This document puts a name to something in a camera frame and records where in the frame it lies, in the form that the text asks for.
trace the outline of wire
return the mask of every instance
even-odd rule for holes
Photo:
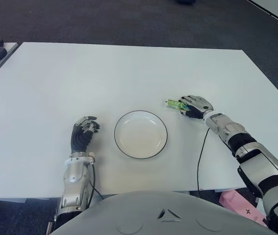
[[[202,152],[203,152],[203,148],[204,148],[204,145],[205,145],[205,141],[206,141],[206,137],[207,137],[208,131],[209,131],[209,128],[208,128],[208,130],[206,132],[206,135],[204,137],[204,141],[203,141],[203,145],[202,145],[202,149],[201,149],[201,153],[200,153],[200,157],[199,157],[199,161],[198,161],[198,168],[197,168],[198,194],[199,194],[200,198],[202,198],[202,196],[201,196],[201,193],[200,193],[200,186],[199,186],[199,166],[200,166],[200,160],[201,160],[201,157],[202,157]]]
[[[94,168],[94,164],[92,164],[92,169],[93,169],[93,186],[92,186],[92,192],[91,192],[90,200],[89,200],[89,203],[88,203],[86,208],[90,207],[90,204],[91,204],[91,201],[92,201],[92,198],[93,198],[93,194],[94,194],[94,189],[95,189],[95,168]]]
[[[101,197],[102,200],[104,200],[105,198],[101,195],[101,193],[94,187],[95,192],[98,193],[98,195]]]

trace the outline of robot forearm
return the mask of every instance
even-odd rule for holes
[[[100,126],[94,121],[96,117],[82,117],[73,127],[71,135],[71,156],[65,162],[67,170],[64,174],[65,189],[57,209],[55,229],[88,207],[88,184],[90,180],[89,165],[95,162],[94,153],[86,153],[93,133]]]
[[[255,196],[263,198],[269,228],[278,233],[278,159],[226,115],[207,112],[203,121],[240,163],[239,175]]]

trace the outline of gray fabric surface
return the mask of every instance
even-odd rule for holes
[[[198,0],[193,6],[174,0],[0,0],[0,36],[18,43],[242,49],[278,89],[277,20],[245,0]],[[246,189],[240,193],[253,200]],[[218,204],[219,194],[202,195]],[[55,199],[0,202],[0,235],[44,235],[55,206]]]

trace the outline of pink bag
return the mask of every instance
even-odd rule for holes
[[[236,212],[267,227],[264,223],[264,221],[266,221],[265,216],[236,190],[222,192],[219,202],[228,210]]]

